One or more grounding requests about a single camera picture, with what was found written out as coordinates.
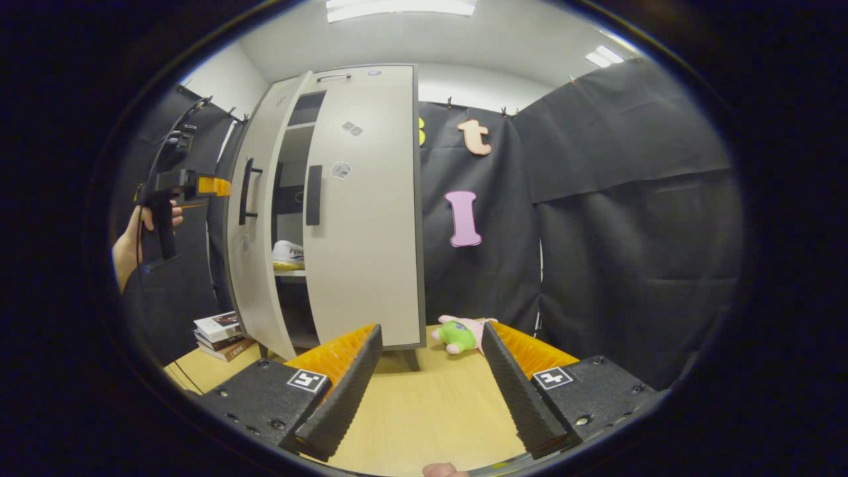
green plush toy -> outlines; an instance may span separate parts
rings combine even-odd
[[[438,318],[438,322],[443,323],[442,327],[433,330],[430,336],[436,341],[446,343],[446,350],[452,355],[473,349],[479,349],[480,352],[483,352],[480,344],[483,340],[483,324],[487,321],[496,322],[498,320],[487,318],[478,322],[470,318],[442,315]]]

stack of books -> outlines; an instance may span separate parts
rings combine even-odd
[[[194,320],[194,324],[197,325],[194,338],[198,341],[198,348],[226,362],[232,361],[254,343],[244,336],[244,329],[234,311]]]

white cabinet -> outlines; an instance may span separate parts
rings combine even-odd
[[[278,302],[272,235],[304,246],[321,343],[368,323],[382,325],[387,348],[426,343],[416,73],[414,65],[374,65],[280,81],[248,125],[228,209],[227,261],[246,331],[280,356],[294,356],[292,318]],[[246,182],[246,208],[256,216],[240,225],[251,157],[263,170]],[[272,216],[272,200],[287,214]]]

white sneaker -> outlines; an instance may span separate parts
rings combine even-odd
[[[274,244],[271,260],[276,270],[303,270],[304,248],[288,240],[280,240]]]

human hand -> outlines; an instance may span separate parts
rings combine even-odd
[[[471,477],[466,471],[458,471],[452,463],[431,463],[421,471],[424,477]]]
[[[171,223],[176,227],[184,220],[182,217],[182,208],[176,206],[175,200],[170,202],[170,206]],[[114,275],[118,280],[118,288],[121,293],[124,293],[126,280],[135,271],[137,264],[144,261],[142,243],[138,235],[139,216],[141,216],[141,222],[144,223],[144,228],[149,232],[153,231],[153,212],[148,207],[136,205],[135,210],[132,211],[130,223],[127,224],[126,230],[118,237],[118,241],[112,247]]]

